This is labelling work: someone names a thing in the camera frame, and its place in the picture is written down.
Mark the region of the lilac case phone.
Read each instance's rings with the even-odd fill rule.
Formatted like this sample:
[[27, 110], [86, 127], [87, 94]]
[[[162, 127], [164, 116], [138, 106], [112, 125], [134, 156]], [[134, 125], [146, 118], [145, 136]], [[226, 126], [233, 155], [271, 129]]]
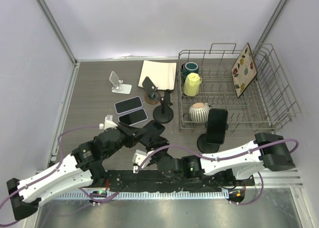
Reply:
[[138, 123], [146, 121], [147, 119], [148, 116], [143, 108], [118, 117], [119, 122], [128, 126], [136, 125]]
[[143, 103], [139, 96], [129, 98], [120, 102], [115, 103], [115, 111], [117, 114], [128, 113], [136, 109], [142, 108]]

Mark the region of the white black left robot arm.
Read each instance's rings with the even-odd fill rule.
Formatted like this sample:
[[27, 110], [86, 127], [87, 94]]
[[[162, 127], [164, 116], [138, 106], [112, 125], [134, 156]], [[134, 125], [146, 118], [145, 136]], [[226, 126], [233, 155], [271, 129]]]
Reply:
[[112, 123], [91, 141], [82, 143], [59, 163], [24, 180], [7, 181], [8, 200], [16, 222], [33, 215], [40, 206], [73, 189], [102, 187], [106, 181], [103, 161], [122, 147], [135, 146], [147, 132]]

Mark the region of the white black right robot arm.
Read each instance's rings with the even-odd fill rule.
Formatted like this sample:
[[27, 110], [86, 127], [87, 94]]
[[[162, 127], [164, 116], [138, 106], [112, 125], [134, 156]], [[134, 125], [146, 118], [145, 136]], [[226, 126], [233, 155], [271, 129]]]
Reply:
[[235, 186], [264, 169], [278, 172], [295, 168], [291, 155], [294, 150], [288, 149], [288, 142], [290, 139], [280, 135], [257, 133], [254, 140], [239, 147], [217, 153], [191, 151], [190, 156], [180, 159], [164, 155], [170, 148], [167, 145], [149, 152], [135, 171], [141, 171], [149, 161], [154, 161], [162, 175], [184, 182], [199, 181], [227, 171], [226, 182]]

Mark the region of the black phone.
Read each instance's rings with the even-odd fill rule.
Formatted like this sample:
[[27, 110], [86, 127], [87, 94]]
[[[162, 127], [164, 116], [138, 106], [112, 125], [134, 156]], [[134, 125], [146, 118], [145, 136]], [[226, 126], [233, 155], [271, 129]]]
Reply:
[[146, 129], [147, 132], [140, 139], [140, 143], [144, 146], [148, 146], [151, 142], [151, 137], [159, 136], [165, 130], [165, 126], [155, 120], [151, 120], [143, 129]]
[[209, 144], [222, 145], [227, 128], [228, 111], [211, 108], [208, 114], [206, 141]]

